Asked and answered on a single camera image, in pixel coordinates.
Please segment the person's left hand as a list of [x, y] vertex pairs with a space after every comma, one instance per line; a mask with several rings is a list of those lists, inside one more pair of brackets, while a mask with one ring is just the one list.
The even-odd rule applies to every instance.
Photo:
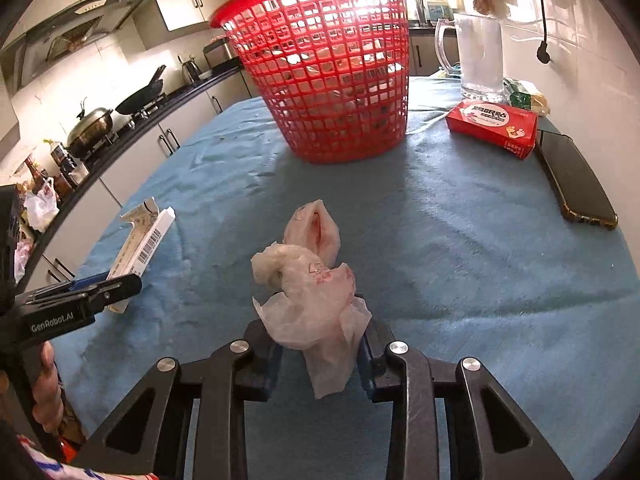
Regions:
[[55, 434], [61, 425], [64, 408], [58, 382], [58, 368], [54, 362], [54, 348], [49, 341], [41, 347], [40, 364], [40, 373], [32, 386], [35, 400], [32, 414], [47, 434]]

